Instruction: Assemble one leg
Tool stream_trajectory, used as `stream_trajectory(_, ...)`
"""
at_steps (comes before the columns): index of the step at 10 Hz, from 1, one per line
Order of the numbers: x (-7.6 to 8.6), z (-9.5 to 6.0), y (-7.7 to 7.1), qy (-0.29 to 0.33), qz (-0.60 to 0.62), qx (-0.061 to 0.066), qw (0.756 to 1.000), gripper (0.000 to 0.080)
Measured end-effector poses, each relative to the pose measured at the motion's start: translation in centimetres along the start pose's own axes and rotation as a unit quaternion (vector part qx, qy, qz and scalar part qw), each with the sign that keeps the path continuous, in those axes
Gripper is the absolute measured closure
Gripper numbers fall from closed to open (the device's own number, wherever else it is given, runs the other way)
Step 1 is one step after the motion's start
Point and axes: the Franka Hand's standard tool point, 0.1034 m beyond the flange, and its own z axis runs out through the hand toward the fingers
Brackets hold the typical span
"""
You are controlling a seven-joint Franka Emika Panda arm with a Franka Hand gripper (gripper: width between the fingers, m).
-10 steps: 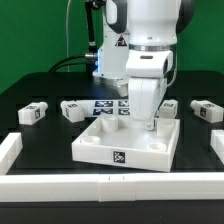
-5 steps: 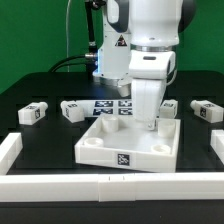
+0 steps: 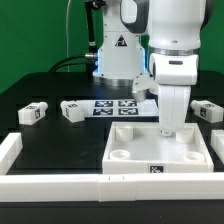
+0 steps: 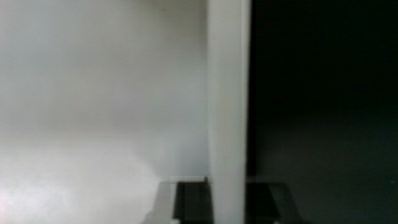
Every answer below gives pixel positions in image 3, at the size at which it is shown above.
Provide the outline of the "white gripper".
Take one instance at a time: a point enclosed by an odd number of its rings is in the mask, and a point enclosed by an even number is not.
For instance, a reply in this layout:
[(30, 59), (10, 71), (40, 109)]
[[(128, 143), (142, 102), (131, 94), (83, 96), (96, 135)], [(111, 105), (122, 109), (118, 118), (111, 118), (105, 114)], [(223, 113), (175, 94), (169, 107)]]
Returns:
[(146, 91), (158, 96), (159, 127), (165, 137), (183, 129), (191, 87), (197, 82), (198, 56), (169, 56), (152, 53), (150, 73), (137, 76), (132, 94), (140, 103), (146, 99)]

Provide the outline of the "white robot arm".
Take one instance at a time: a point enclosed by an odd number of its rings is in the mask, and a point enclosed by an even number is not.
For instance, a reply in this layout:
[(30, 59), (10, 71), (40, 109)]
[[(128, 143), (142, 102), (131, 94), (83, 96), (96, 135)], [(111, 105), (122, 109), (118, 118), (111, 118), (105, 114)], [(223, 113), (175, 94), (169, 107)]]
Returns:
[(84, 0), (87, 24), (92, 12), (103, 16), (103, 43), (90, 48), (96, 58), (96, 82), (132, 87), (136, 101), (158, 96), (163, 135), (185, 123), (191, 87), (197, 82), (200, 33), (213, 11), (213, 0)]

